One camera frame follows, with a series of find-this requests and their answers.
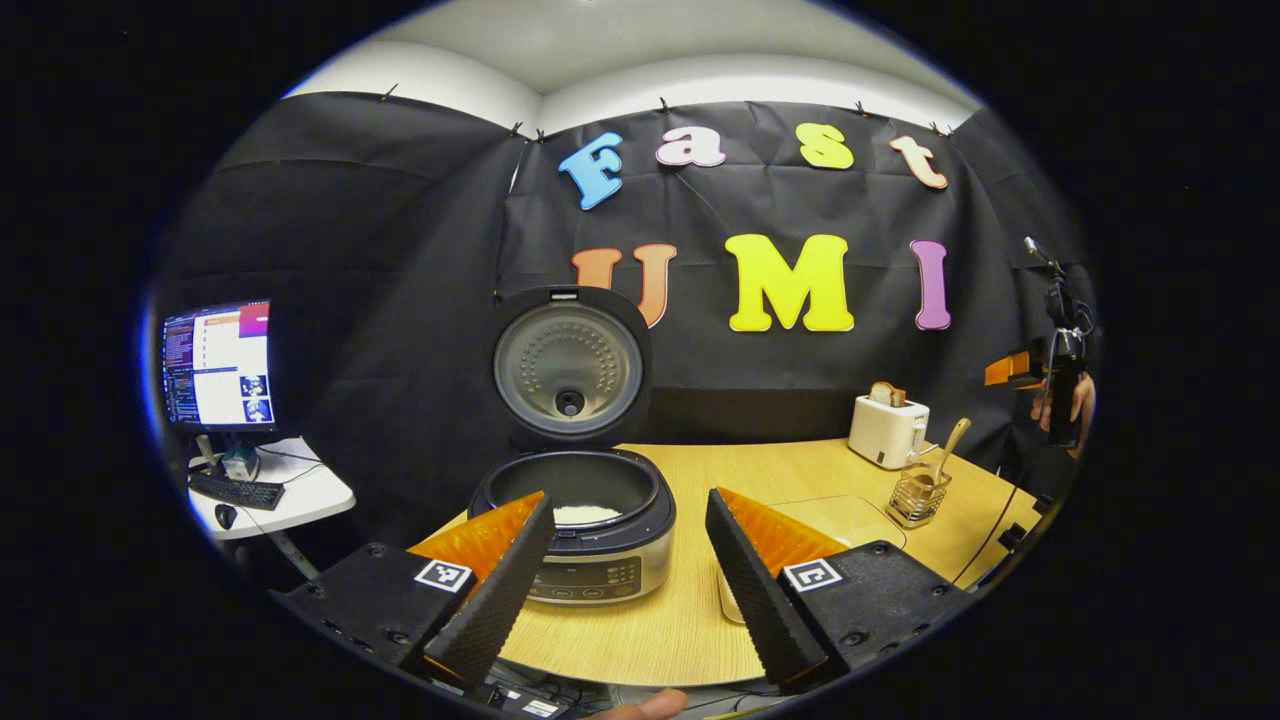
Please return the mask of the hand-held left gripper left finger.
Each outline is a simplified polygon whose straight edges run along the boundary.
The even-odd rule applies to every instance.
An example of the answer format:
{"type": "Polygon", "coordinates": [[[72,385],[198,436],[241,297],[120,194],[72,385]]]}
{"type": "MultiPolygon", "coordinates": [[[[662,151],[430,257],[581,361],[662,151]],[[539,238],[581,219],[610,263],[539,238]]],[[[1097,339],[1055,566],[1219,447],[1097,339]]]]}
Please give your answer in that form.
{"type": "Polygon", "coordinates": [[[274,598],[366,659],[461,691],[500,652],[556,533],[541,491],[411,550],[371,542],[274,598]]]}

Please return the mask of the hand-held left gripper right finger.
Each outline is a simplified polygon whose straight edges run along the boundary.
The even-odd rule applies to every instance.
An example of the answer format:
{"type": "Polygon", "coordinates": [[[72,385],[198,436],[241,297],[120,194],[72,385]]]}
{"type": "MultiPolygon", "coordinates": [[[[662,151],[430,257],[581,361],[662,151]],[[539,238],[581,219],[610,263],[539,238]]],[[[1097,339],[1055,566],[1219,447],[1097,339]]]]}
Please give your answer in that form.
{"type": "Polygon", "coordinates": [[[710,491],[705,529],[782,691],[867,673],[977,602],[886,541],[849,547],[727,488],[710,491]]]}

